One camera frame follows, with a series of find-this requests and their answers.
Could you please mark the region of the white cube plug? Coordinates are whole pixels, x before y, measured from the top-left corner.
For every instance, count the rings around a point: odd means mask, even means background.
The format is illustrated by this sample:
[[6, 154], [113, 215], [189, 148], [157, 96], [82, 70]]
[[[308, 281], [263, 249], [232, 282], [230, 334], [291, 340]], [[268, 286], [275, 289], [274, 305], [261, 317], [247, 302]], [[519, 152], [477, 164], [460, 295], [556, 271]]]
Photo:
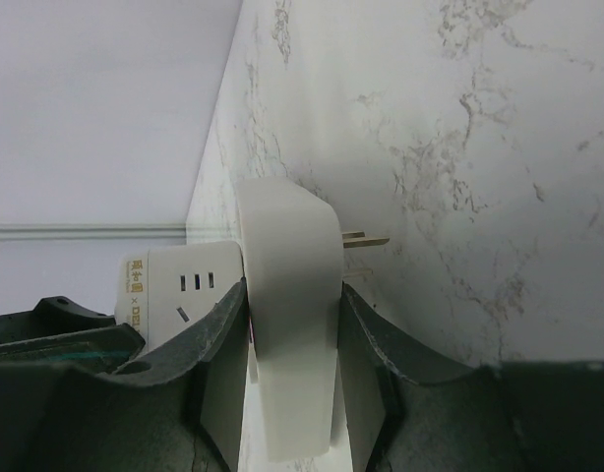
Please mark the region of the white cube plug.
[[244, 275], [233, 241], [157, 248], [120, 264], [114, 317], [148, 353], [204, 318]]

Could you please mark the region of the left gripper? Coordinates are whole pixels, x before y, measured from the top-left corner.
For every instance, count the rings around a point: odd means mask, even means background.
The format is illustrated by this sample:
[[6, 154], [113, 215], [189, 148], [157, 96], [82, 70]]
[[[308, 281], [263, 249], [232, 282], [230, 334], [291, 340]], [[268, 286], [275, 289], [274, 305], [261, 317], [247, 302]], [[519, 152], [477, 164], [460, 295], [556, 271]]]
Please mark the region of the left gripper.
[[42, 298], [30, 311], [0, 315], [0, 362], [125, 364], [144, 346], [127, 324], [65, 296]]

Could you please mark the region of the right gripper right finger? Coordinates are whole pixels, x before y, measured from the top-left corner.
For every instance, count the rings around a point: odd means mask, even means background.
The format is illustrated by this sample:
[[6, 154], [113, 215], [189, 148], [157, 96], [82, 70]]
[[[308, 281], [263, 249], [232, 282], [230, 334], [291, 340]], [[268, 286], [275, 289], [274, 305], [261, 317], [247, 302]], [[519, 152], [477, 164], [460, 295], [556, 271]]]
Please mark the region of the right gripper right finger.
[[349, 285], [338, 358], [356, 471], [604, 471], [604, 361], [471, 368]]

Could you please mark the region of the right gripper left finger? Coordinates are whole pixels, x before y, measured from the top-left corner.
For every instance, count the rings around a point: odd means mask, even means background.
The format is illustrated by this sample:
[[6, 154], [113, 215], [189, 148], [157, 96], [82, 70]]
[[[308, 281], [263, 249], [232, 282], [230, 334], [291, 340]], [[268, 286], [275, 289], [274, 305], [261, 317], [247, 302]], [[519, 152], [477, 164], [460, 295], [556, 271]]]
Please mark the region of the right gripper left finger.
[[0, 471], [234, 471], [249, 345], [244, 280], [125, 364], [0, 362]]

